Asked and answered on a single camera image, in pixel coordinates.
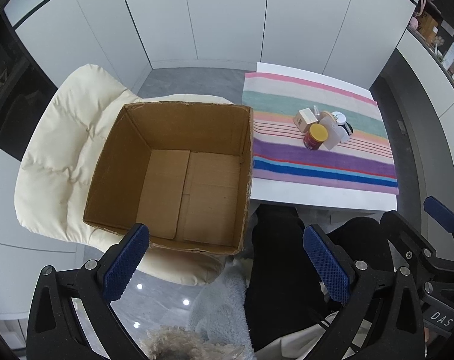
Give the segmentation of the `person's black trouser legs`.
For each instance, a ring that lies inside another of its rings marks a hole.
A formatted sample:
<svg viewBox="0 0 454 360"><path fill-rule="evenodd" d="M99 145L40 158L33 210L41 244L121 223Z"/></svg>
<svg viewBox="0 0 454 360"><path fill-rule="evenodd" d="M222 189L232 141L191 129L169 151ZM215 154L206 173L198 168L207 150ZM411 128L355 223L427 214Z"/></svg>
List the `person's black trouser legs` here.
<svg viewBox="0 0 454 360"><path fill-rule="evenodd" d="M305 224L295 208L260 205L252 232L253 266L245 295L251 344L259 351L274 340L314 327L333 312L302 243ZM381 225L372 218L350 219L328 233L354 260L391 272L393 260Z"/></svg>

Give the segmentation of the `white round compact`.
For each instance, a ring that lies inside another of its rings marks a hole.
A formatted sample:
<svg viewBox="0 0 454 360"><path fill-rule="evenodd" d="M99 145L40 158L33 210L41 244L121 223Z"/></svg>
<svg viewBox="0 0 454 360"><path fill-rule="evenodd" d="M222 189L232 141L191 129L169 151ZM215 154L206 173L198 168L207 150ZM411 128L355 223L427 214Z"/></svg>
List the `white round compact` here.
<svg viewBox="0 0 454 360"><path fill-rule="evenodd" d="M344 125L346 123L346 116L340 111L333 111L332 116L338 125Z"/></svg>

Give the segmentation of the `beige carton box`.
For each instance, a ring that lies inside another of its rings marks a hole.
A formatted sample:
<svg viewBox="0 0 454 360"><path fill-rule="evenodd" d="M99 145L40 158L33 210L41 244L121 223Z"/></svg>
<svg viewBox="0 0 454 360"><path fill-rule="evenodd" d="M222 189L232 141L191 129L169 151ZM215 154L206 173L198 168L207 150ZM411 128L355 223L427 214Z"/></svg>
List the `beige carton box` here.
<svg viewBox="0 0 454 360"><path fill-rule="evenodd" d="M311 108L304 108L296 113L293 122L300 133L306 133L311 125L318 122L318 119Z"/></svg>

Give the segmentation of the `cream padded chair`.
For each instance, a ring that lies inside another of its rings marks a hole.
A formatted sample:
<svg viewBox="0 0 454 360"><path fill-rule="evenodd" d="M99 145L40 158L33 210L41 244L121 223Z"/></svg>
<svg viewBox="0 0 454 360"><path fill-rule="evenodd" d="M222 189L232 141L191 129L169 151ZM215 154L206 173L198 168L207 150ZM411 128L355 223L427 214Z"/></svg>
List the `cream padded chair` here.
<svg viewBox="0 0 454 360"><path fill-rule="evenodd" d="M33 233L107 251L124 235L84 222L93 173L112 125L123 106L143 102L233 104L221 97L186 94L143 99L103 68L76 69L51 99L22 158L16 182L19 223ZM150 246L139 269L183 285L213 282L227 255L189 253Z"/></svg>

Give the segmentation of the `beige powder puff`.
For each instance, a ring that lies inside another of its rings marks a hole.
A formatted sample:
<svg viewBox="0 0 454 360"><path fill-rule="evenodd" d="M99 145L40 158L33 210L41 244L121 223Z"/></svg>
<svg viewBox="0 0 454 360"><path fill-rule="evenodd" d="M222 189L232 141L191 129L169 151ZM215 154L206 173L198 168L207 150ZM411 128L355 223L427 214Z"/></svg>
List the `beige powder puff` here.
<svg viewBox="0 0 454 360"><path fill-rule="evenodd" d="M336 119L333 116L333 114L331 112L328 112L328 111L321 111L319 116L320 116L320 119L329 118L329 119L331 119L333 121L336 121Z"/></svg>

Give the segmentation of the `black round powder puff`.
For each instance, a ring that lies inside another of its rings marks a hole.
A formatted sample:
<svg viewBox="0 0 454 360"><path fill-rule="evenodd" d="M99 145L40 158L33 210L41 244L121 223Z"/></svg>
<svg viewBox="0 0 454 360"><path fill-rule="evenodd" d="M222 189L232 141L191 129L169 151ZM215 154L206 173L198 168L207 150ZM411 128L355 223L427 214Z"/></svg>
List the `black round powder puff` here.
<svg viewBox="0 0 454 360"><path fill-rule="evenodd" d="M348 122L345 122L344 124L342 124L341 127L344 128L344 130L346 131L348 136L351 136L354 133L353 127Z"/></svg>

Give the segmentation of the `brown box on shelf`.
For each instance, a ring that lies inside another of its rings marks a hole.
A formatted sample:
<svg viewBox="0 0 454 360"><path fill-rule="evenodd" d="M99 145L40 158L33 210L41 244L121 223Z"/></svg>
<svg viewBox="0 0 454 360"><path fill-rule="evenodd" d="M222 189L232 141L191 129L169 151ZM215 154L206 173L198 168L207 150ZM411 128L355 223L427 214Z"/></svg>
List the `brown box on shelf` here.
<svg viewBox="0 0 454 360"><path fill-rule="evenodd" d="M438 31L437 21L427 12L423 12L422 15L417 18L417 21L418 33L425 39L427 43L432 43Z"/></svg>

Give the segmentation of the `red jar gold lid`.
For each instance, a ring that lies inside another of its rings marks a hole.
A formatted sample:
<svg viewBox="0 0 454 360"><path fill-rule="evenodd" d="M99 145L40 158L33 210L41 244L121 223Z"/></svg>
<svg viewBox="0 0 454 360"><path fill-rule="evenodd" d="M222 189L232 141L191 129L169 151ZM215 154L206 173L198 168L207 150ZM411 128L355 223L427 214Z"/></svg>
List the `red jar gold lid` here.
<svg viewBox="0 0 454 360"><path fill-rule="evenodd" d="M303 143L307 149L318 150L327 139L327 128L321 124L312 124L303 138Z"/></svg>

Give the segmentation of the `small clear vial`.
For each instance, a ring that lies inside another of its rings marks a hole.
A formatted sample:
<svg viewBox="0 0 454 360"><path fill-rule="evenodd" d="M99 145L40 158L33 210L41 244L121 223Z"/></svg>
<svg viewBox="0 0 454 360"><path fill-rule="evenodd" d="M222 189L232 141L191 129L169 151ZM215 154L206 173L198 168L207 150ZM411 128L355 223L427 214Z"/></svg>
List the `small clear vial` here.
<svg viewBox="0 0 454 360"><path fill-rule="evenodd" d="M320 112L319 112L319 109L316 105L314 105L313 107L313 110L314 110L314 114L316 117L320 117Z"/></svg>

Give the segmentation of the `brown cardboard box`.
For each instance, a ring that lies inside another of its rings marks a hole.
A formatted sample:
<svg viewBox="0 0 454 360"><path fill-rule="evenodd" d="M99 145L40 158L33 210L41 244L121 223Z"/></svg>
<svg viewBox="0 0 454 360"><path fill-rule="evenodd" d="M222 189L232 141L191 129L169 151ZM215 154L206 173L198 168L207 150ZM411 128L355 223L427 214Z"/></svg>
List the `brown cardboard box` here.
<svg viewBox="0 0 454 360"><path fill-rule="evenodd" d="M248 106L127 104L99 155L84 222L121 236L140 223L158 247L237 254L248 219L252 150Z"/></svg>

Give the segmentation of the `colourful striped cloth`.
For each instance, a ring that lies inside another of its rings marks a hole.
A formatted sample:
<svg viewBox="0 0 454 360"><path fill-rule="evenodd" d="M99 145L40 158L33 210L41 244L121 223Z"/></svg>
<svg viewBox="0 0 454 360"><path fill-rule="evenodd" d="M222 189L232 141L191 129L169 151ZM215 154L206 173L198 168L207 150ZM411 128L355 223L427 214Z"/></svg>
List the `colourful striped cloth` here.
<svg viewBox="0 0 454 360"><path fill-rule="evenodd" d="M399 193L388 135L371 94L248 72L242 102L254 111L254 177Z"/></svg>

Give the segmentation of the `white spray bottle on shelf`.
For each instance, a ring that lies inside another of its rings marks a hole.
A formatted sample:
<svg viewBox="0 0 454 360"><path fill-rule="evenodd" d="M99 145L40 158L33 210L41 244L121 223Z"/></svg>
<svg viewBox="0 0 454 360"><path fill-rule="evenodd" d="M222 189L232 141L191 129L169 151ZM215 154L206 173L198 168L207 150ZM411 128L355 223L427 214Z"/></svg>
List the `white spray bottle on shelf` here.
<svg viewBox="0 0 454 360"><path fill-rule="evenodd" d="M446 51L443 56L441 65L444 69L448 70L451 65L454 63L454 42L450 45L450 48Z"/></svg>

